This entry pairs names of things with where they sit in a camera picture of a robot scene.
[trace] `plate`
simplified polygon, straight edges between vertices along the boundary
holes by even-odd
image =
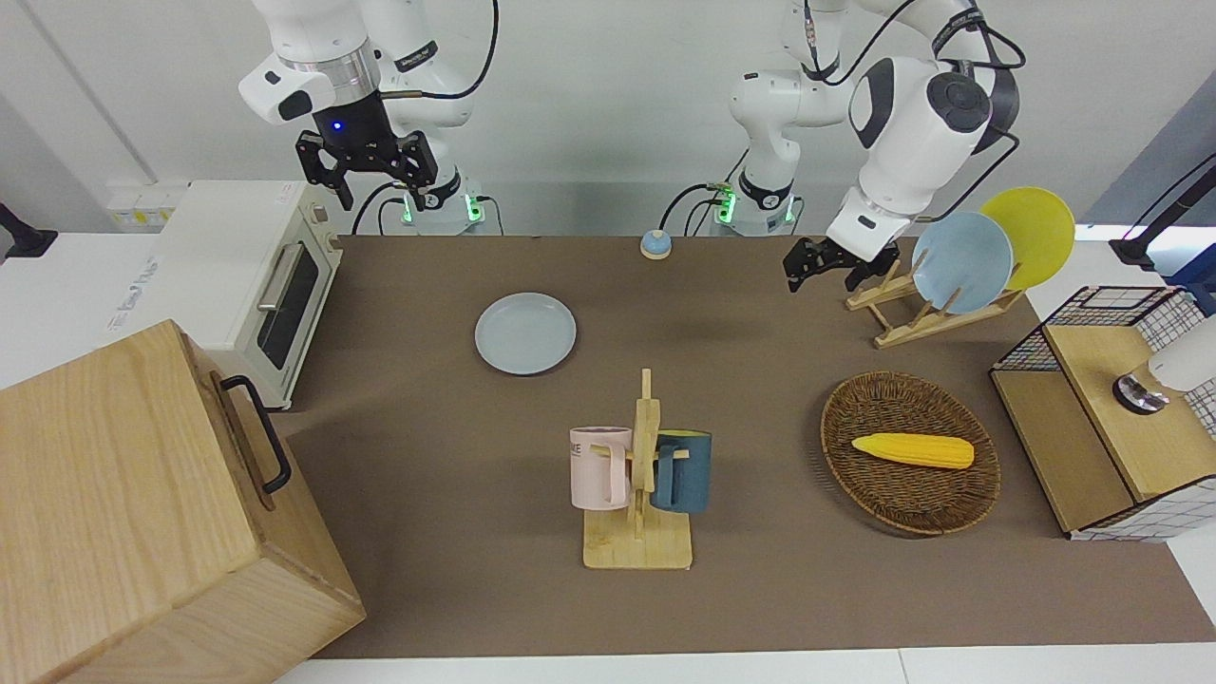
[[[517,292],[482,312],[473,337],[485,363],[511,375],[535,375],[562,363],[576,332],[565,304],[540,292]]]
[[[930,224],[916,242],[912,263],[924,262],[912,274],[917,292],[942,309],[955,291],[963,292],[946,313],[978,312],[1001,296],[1013,271],[1013,247],[992,219],[974,212],[955,212]]]
[[[1009,237],[1018,273],[1009,277],[1009,290],[1025,290],[1064,268],[1076,240],[1076,220],[1051,190],[1012,187],[980,207]]]

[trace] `woven tray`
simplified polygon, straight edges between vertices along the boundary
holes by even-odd
[[[858,452],[855,437],[918,432],[962,437],[975,447],[963,470],[886,461]],[[947,534],[992,510],[1001,465],[972,411],[931,382],[900,372],[867,372],[832,392],[820,424],[823,454],[844,492],[879,521],[905,533]]]

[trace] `oven door handle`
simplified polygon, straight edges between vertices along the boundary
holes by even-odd
[[[259,312],[277,312],[283,305],[283,297],[287,296],[287,286],[291,285],[292,274],[304,256],[304,243],[286,245],[278,252],[278,260],[275,262],[275,271],[270,274],[270,282],[258,299]]]

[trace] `pink mug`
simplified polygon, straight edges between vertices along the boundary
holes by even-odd
[[[609,511],[629,505],[625,450],[632,447],[627,427],[575,427],[570,431],[570,503],[587,511]],[[592,447],[609,450],[597,454]]]

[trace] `black metal handle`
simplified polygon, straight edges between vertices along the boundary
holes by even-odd
[[[244,387],[249,392],[249,398],[253,399],[253,408],[258,411],[258,420],[261,421],[261,427],[266,431],[266,438],[270,439],[270,448],[275,450],[275,459],[278,461],[278,475],[271,477],[270,482],[261,486],[263,492],[274,494],[282,489],[287,484],[287,481],[292,478],[292,464],[287,460],[287,453],[283,452],[283,443],[278,441],[275,426],[270,424],[270,414],[266,413],[266,407],[261,403],[261,397],[258,396],[258,388],[253,386],[253,381],[243,375],[233,375],[232,377],[220,380],[220,389],[225,392],[231,392],[237,387]]]

